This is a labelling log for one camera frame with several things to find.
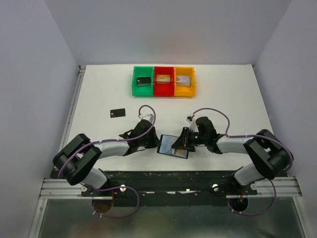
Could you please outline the black leather card holder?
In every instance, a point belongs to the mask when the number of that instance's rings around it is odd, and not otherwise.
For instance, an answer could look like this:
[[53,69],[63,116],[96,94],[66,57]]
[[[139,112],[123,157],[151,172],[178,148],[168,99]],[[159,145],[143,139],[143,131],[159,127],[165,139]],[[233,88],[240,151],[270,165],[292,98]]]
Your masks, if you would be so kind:
[[178,137],[173,135],[162,134],[160,136],[160,146],[157,148],[157,153],[162,155],[173,156],[181,159],[187,159],[189,152],[183,149],[173,149],[171,146],[176,142]]

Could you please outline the grey credit card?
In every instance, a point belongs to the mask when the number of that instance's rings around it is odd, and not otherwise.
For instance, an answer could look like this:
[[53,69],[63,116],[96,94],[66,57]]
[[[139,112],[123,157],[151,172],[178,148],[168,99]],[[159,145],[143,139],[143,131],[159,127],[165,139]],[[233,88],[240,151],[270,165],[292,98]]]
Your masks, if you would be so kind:
[[110,110],[110,118],[119,118],[119,117],[125,117],[125,116],[126,116],[126,111],[124,108]]

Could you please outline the silver VIP credit card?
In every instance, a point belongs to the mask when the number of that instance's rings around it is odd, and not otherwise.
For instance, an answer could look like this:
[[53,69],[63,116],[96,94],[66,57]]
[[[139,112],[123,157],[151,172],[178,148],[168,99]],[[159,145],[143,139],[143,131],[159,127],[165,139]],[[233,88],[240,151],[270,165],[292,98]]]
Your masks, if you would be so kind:
[[175,149],[171,148],[171,145],[178,139],[176,136],[172,135],[162,135],[160,142],[161,145],[158,149],[158,153],[160,154],[167,154],[167,155],[173,155],[175,154]]

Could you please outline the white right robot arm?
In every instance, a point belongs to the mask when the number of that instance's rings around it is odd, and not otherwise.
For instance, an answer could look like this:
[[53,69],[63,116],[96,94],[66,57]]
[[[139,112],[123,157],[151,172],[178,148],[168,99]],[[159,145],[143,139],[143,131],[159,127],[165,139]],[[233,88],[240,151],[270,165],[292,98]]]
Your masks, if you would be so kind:
[[257,180],[274,179],[292,165],[291,152],[267,129],[254,135],[228,136],[217,133],[208,117],[187,119],[191,127],[182,129],[172,149],[194,152],[195,147],[203,145],[215,154],[239,153],[250,157],[252,162],[236,170],[225,184],[226,189],[233,194],[241,193],[246,185]]

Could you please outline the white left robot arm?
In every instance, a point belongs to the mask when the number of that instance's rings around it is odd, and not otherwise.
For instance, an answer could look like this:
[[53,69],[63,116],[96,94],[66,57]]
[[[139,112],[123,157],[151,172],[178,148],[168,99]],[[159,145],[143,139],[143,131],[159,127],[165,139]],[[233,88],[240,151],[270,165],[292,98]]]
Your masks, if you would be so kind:
[[110,189],[109,177],[94,167],[96,161],[111,156],[128,156],[160,146],[154,122],[153,115],[146,115],[134,129],[119,135],[117,139],[92,142],[85,134],[78,134],[53,158],[58,177],[66,179],[70,185],[82,183],[92,187],[99,196],[106,195]]

